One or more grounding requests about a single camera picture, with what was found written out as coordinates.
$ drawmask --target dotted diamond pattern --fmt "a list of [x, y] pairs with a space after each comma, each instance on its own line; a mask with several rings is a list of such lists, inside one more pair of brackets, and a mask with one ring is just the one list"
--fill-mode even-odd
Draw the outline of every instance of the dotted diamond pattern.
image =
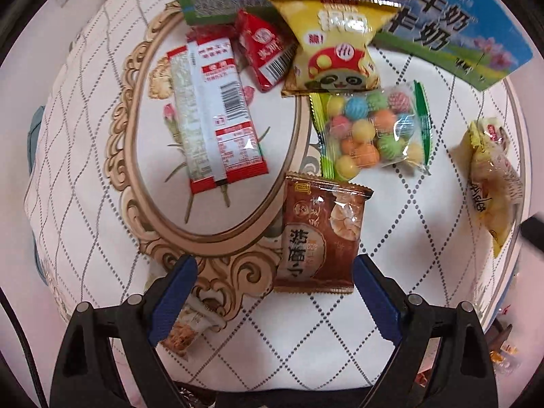
[[[103, 152], [122, 63], [170, 1], [108, 0], [75, 42], [47, 103], [25, 210], [50, 287], [63, 297], [68, 316], [81, 300], [122, 302], [141, 293], [148, 279], [150, 260], [120, 216], [119, 194], [102, 172]], [[508, 88], [502, 83], [480, 93], [418, 58], [380, 48], [371, 54], [383, 85], [423, 83], [433, 146], [431, 175], [393, 165], [355, 179], [375, 190], [360, 252], [406, 293], [436, 305], [469, 299], [484, 315], [497, 302], [510, 243], [493, 259], [456, 147], [470, 121], [497, 116], [512, 140], [509, 159], [525, 173]], [[113, 347], [123, 360], [121, 344]], [[174, 379], [226, 391], [368, 386], [392, 351], [357, 290], [246, 297], [227, 328], [206, 332], [187, 357], [158, 348]]]

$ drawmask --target blue gripper pad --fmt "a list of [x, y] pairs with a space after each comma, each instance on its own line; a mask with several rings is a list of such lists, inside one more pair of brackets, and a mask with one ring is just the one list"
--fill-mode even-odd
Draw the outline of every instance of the blue gripper pad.
[[148, 340], [153, 347], [167, 338], [187, 296], [197, 281], [198, 267], [195, 258], [192, 256], [187, 258], [175, 275], [151, 314]]
[[381, 336], [398, 346], [402, 339], [401, 313], [369, 270], [363, 256], [359, 255], [353, 261], [353, 281]]

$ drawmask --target yellow snack bag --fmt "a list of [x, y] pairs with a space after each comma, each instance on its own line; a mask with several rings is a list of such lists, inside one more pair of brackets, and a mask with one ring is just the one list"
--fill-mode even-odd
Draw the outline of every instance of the yellow snack bag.
[[497, 257], [512, 229], [516, 204], [523, 200], [523, 183], [508, 161], [508, 136], [496, 118], [471, 122], [469, 135], [472, 200], [493, 237], [493, 255]]
[[367, 45], [399, 8], [381, 0], [270, 0], [299, 47], [284, 95], [372, 90], [380, 85]]

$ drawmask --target colorful candy ball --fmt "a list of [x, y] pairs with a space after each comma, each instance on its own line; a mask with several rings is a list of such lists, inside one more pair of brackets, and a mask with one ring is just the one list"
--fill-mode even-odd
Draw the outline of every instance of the colorful candy ball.
[[389, 95], [388, 98], [389, 107], [392, 108], [395, 112], [411, 112], [412, 103], [410, 97], [404, 92], [393, 92]]
[[344, 106], [344, 115], [352, 121], [366, 118], [368, 115], [368, 103], [364, 97], [351, 97]]
[[329, 118], [334, 118], [342, 114], [344, 110], [345, 100], [344, 97], [340, 95], [333, 95], [329, 98], [327, 102], [327, 116]]
[[415, 118], [412, 114], [399, 114], [396, 116], [396, 136], [410, 137], [415, 131]]
[[335, 162], [336, 174], [343, 180], [350, 181], [355, 178], [361, 169], [357, 167], [355, 160], [347, 155], [342, 155]]
[[379, 134], [393, 133], [396, 123], [396, 115], [388, 108], [378, 110], [372, 116], [372, 122]]
[[359, 119], [352, 126], [353, 140], [359, 143], [370, 142], [376, 136], [376, 129], [368, 119]]
[[351, 137], [344, 138], [340, 142], [340, 150], [343, 155], [355, 155], [355, 149], [357, 148], [357, 143], [353, 141]]
[[381, 92], [370, 93], [366, 96], [368, 109], [372, 112], [375, 110], [382, 110], [383, 108], [388, 108], [389, 103], [387, 102], [387, 97]]
[[420, 143], [415, 141], [410, 142], [408, 144], [408, 147], [404, 151], [404, 154], [406, 155], [407, 162], [418, 166], [423, 165], [425, 154], [423, 152], [423, 147]]
[[375, 166], [380, 161], [380, 153], [372, 143], [361, 144], [355, 151], [355, 164], [362, 169]]
[[341, 140], [345, 138], [352, 130], [352, 122], [345, 116], [335, 116], [330, 121], [329, 132], [331, 136]]
[[377, 140], [377, 148], [380, 151], [380, 155], [390, 161], [402, 155], [404, 140], [395, 139], [394, 135], [384, 135]]

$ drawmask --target silver screw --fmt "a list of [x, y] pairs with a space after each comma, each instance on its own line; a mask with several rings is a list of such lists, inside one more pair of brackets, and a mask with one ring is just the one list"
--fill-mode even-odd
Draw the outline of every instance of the silver screw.
[[80, 302], [75, 309], [80, 313], [84, 313], [89, 309], [89, 302]]
[[410, 294], [408, 296], [408, 302], [412, 305], [421, 305], [423, 303], [423, 298], [418, 294]]
[[470, 313], [474, 310], [474, 306], [469, 301], [463, 301], [461, 303], [461, 308], [465, 310], [467, 313]]
[[138, 305], [142, 300], [141, 294], [131, 294], [127, 299], [129, 305]]

